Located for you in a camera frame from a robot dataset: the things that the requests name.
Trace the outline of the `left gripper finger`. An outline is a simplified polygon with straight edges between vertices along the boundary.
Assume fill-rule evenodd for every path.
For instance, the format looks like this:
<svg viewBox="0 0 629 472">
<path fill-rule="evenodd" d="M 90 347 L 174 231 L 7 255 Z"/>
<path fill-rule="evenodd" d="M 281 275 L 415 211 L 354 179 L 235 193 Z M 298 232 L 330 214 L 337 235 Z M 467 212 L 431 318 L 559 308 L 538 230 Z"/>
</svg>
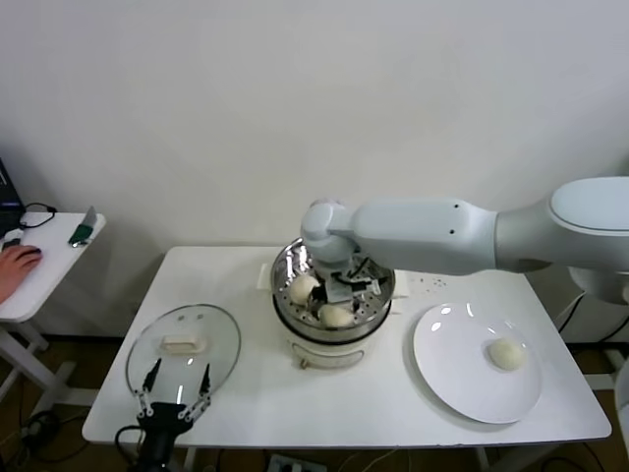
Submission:
<svg viewBox="0 0 629 472">
<path fill-rule="evenodd" d="M 154 414 L 154 410 L 151 406 L 150 393 L 155 384 L 162 359 L 158 358 L 151 369 L 147 372 L 143 379 L 142 386 L 133 390 L 133 395 L 136 398 L 139 405 L 138 418 L 147 418 Z"/>
<path fill-rule="evenodd" d="M 210 390 L 210 364 L 207 363 L 201 377 L 197 401 L 192 406 L 187 406 L 183 411 L 181 411 L 178 414 L 178 419 L 184 421 L 196 421 L 211 404 Z"/>
</svg>

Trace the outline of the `person's bare hand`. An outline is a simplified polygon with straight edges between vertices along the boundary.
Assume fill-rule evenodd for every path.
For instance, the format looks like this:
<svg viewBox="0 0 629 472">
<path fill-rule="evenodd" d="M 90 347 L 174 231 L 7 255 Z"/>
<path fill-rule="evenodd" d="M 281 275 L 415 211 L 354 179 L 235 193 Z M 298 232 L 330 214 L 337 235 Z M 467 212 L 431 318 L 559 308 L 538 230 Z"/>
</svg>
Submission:
<svg viewBox="0 0 629 472">
<path fill-rule="evenodd" d="M 39 265 L 41 250 L 35 246 L 12 246 L 1 252 L 0 302 L 8 300 Z"/>
</svg>

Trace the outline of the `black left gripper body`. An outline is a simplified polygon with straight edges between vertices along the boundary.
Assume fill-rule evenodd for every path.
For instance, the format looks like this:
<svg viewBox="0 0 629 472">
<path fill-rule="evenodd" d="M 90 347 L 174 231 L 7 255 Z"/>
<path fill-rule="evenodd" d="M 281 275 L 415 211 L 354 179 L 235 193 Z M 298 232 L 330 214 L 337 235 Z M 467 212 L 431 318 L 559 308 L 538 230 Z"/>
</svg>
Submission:
<svg viewBox="0 0 629 472">
<path fill-rule="evenodd" d="M 166 471 L 175 441 L 190 429 L 184 404 L 153 402 L 152 414 L 139 419 L 145 433 L 136 470 L 140 472 Z"/>
</svg>

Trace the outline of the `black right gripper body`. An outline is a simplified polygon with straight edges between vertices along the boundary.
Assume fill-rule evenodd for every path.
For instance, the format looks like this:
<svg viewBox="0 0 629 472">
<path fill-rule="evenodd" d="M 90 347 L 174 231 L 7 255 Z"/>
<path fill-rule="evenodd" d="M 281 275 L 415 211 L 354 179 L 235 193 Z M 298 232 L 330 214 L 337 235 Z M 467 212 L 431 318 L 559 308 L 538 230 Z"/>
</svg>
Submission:
<svg viewBox="0 0 629 472">
<path fill-rule="evenodd" d="M 351 301 L 355 295 L 379 294 L 379 280 L 367 275 L 350 277 L 341 272 L 332 273 L 325 280 L 328 302 Z"/>
</svg>

